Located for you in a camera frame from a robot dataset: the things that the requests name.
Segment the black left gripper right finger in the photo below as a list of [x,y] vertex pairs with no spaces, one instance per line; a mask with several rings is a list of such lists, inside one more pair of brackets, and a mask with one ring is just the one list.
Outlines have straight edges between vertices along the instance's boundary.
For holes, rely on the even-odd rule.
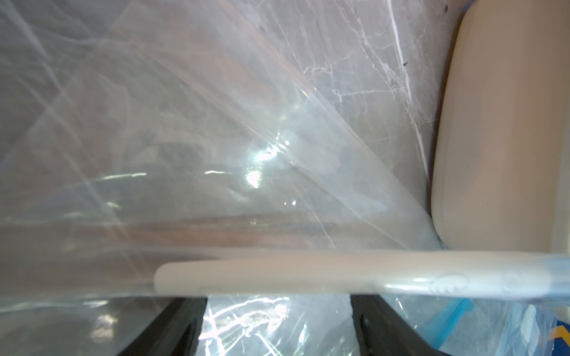
[[431,347],[379,295],[351,295],[361,356],[445,356]]

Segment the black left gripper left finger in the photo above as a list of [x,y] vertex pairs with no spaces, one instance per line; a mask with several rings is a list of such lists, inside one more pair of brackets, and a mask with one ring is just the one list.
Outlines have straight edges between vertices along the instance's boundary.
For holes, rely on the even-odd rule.
[[193,356],[206,312],[207,298],[175,298],[119,356]]

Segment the clear zip-top bag blue zipper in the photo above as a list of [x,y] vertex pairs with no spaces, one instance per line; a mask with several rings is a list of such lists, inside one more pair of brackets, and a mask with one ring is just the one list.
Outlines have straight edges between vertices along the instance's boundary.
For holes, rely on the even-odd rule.
[[379,295],[446,355],[567,355],[569,251],[448,247],[433,167],[475,1],[3,1],[1,353],[360,355]]

